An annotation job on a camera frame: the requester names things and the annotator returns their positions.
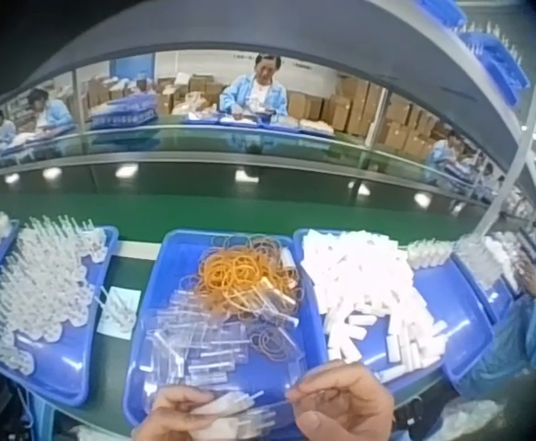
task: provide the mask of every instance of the finger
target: finger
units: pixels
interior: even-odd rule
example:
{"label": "finger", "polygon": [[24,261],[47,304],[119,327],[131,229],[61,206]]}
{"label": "finger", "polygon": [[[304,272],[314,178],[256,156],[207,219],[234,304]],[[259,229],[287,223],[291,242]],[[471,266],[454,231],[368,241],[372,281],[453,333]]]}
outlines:
{"label": "finger", "polygon": [[364,400],[380,391],[386,393],[386,389],[361,363],[331,367],[302,379],[297,386],[303,395],[328,389],[349,390]]}
{"label": "finger", "polygon": [[298,417],[296,425],[310,441],[359,441],[337,421],[319,412],[306,412]]}
{"label": "finger", "polygon": [[[309,370],[306,374],[304,374],[304,377],[302,377],[299,384],[302,384],[305,381],[312,379],[314,376],[321,374],[323,372],[326,372],[327,370],[334,369],[334,368],[341,368],[346,365],[347,364],[345,361],[335,360],[335,361],[330,361],[328,363],[325,363],[324,365],[314,367],[313,369]],[[298,390],[298,385],[296,385],[291,390],[286,392],[286,397],[288,398],[289,401],[299,400],[302,396],[304,396],[304,393]]]}
{"label": "finger", "polygon": [[216,418],[213,415],[193,415],[161,407],[149,414],[145,424],[148,429],[150,428],[151,433],[167,434],[172,431],[187,432],[206,429],[211,426]]}
{"label": "finger", "polygon": [[170,386],[157,392],[153,409],[159,407],[175,407],[178,402],[206,404],[214,399],[212,393],[189,386]]}

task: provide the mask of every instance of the shelf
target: shelf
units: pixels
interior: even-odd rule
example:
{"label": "shelf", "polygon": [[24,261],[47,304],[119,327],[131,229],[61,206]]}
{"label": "shelf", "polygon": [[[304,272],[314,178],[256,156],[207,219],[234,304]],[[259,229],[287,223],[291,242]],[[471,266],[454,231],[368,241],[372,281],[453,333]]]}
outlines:
{"label": "shelf", "polygon": [[[225,10],[230,11],[230,19],[217,19]],[[140,22],[147,26],[128,38],[126,29]],[[32,36],[41,38],[39,33]],[[40,45],[18,41],[12,34],[5,46],[8,51],[0,52],[0,57],[13,56],[14,51],[27,56]],[[414,1],[342,0],[324,2],[318,8],[312,0],[244,5],[237,0],[143,2],[88,29],[59,52],[49,53],[45,56],[49,61],[26,81],[10,81],[22,86],[10,91],[3,88],[0,102],[56,73],[143,53],[144,48],[270,51],[371,79],[449,122],[504,170],[519,143],[517,117],[482,64],[455,33]],[[536,186],[528,170],[519,182],[535,201]]]}

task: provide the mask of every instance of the white plastic part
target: white plastic part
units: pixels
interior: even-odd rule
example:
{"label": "white plastic part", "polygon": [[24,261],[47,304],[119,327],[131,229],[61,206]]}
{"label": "white plastic part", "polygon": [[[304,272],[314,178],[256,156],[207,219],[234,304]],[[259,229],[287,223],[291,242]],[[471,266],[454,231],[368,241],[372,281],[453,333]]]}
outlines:
{"label": "white plastic part", "polygon": [[388,334],[398,335],[402,328],[403,315],[400,311],[396,311],[390,316],[390,321],[388,323]]}
{"label": "white plastic part", "polygon": [[423,367],[421,363],[421,354],[419,353],[418,345],[411,343],[411,363],[413,370],[421,369]]}
{"label": "white plastic part", "polygon": [[343,359],[348,363],[355,363],[361,360],[361,352],[349,337],[341,337],[339,347],[341,348]]}
{"label": "white plastic part", "polygon": [[282,247],[279,251],[279,260],[281,261],[283,268],[296,269],[290,249]]}
{"label": "white plastic part", "polygon": [[237,439],[237,431],[239,428],[239,420],[235,417],[230,418],[218,418],[207,427],[201,430],[191,430],[190,436],[192,439]]}
{"label": "white plastic part", "polygon": [[439,320],[433,325],[433,335],[435,336],[437,334],[441,334],[446,329],[448,329],[448,324],[442,320]]}
{"label": "white plastic part", "polygon": [[380,383],[385,384],[395,379],[399,379],[406,373],[408,373],[408,371],[405,365],[397,365],[394,367],[389,367],[380,372],[376,372],[375,375],[378,378],[378,381],[380,381]]}
{"label": "white plastic part", "polygon": [[378,317],[375,315],[350,315],[348,323],[356,326],[372,326],[376,323]]}
{"label": "white plastic part", "polygon": [[329,347],[326,352],[329,355],[329,361],[343,359],[343,357],[341,356],[341,349],[339,349],[338,346]]}
{"label": "white plastic part", "polygon": [[398,363],[401,361],[400,346],[396,335],[388,335],[386,337],[386,349],[389,363]]}
{"label": "white plastic part", "polygon": [[353,324],[339,323],[336,326],[341,329],[341,332],[344,335],[348,336],[349,338],[353,338],[354,340],[363,341],[368,334],[366,328],[355,326]]}

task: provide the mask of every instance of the cardboard box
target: cardboard box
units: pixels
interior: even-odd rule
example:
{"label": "cardboard box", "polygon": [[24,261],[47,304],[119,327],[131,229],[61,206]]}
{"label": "cardboard box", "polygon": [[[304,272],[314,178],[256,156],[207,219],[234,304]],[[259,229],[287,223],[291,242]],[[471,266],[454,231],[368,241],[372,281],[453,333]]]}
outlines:
{"label": "cardboard box", "polygon": [[355,107],[354,103],[349,114],[347,133],[350,135],[365,137],[368,134],[372,121],[373,116],[365,113],[363,108],[359,113],[359,107]]}
{"label": "cardboard box", "polygon": [[334,130],[343,131],[348,125],[351,100],[344,96],[333,95],[329,98],[328,119],[325,121]]}
{"label": "cardboard box", "polygon": [[416,129],[416,126],[418,125],[418,120],[422,112],[423,109],[414,104],[411,108],[410,113],[408,114],[408,121],[406,122],[406,126],[410,127],[411,129]]}
{"label": "cardboard box", "polygon": [[411,110],[411,103],[400,95],[392,94],[390,106],[386,109],[386,119],[406,125]]}
{"label": "cardboard box", "polygon": [[437,124],[438,121],[439,118],[423,110],[421,112],[421,116],[418,119],[416,130],[426,136],[430,136],[431,131],[433,131],[433,129],[435,128],[435,124]]}
{"label": "cardboard box", "polygon": [[119,89],[119,90],[111,90],[110,91],[110,99],[118,99],[125,96],[127,91],[127,88]]}
{"label": "cardboard box", "polygon": [[391,122],[388,125],[388,131],[385,133],[382,144],[392,147],[396,150],[401,150],[403,147],[405,147],[408,132],[409,130],[406,127],[401,126],[397,122]]}
{"label": "cardboard box", "polygon": [[366,97],[366,105],[364,106],[364,113],[372,115],[373,118],[373,115],[376,115],[381,96],[382,88],[379,85],[370,83],[370,86],[368,87],[368,96]]}
{"label": "cardboard box", "polygon": [[425,145],[426,142],[421,139],[419,133],[415,130],[410,130],[406,137],[404,151],[405,153],[418,158]]}
{"label": "cardboard box", "polygon": [[212,75],[192,75],[190,78],[190,92],[206,92],[206,84],[214,81]]}
{"label": "cardboard box", "polygon": [[321,118],[323,99],[320,96],[305,95],[304,119],[318,121]]}
{"label": "cardboard box", "polygon": [[288,115],[296,119],[304,118],[306,108],[306,95],[300,92],[290,92],[288,99]]}

